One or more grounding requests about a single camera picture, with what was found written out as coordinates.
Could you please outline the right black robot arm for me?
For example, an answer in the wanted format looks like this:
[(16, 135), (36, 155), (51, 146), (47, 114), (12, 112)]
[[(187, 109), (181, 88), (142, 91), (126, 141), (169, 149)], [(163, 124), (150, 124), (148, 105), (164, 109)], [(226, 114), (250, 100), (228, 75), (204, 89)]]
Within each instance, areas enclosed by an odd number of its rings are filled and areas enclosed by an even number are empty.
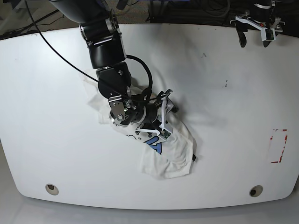
[[(155, 133), (167, 140), (173, 128), (166, 114), (178, 108), (168, 99), (172, 92), (160, 92), (152, 98), (152, 74), (143, 60), (125, 53), (116, 14), (104, 0), (53, 0), (67, 18), (79, 24), (86, 41), (92, 67), (96, 69), (100, 94), (108, 99), (109, 117), (115, 126), (136, 124), (135, 131)], [(131, 74), (126, 59), (137, 61), (145, 69), (149, 84), (139, 94), (131, 92)]]

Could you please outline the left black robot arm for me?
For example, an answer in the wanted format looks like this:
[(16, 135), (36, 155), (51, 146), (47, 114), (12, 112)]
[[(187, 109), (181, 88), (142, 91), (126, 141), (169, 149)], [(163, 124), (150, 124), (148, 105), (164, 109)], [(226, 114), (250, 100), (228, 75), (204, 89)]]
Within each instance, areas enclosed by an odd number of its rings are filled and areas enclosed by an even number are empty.
[(248, 26), (260, 31), (263, 46), (266, 48), (276, 40), (279, 33), (283, 32), (282, 26), (285, 24), (281, 18), (276, 16), (274, 0), (253, 0), (250, 9), (242, 15), (237, 15), (233, 22), (239, 37), (242, 48), (247, 44), (245, 33)]

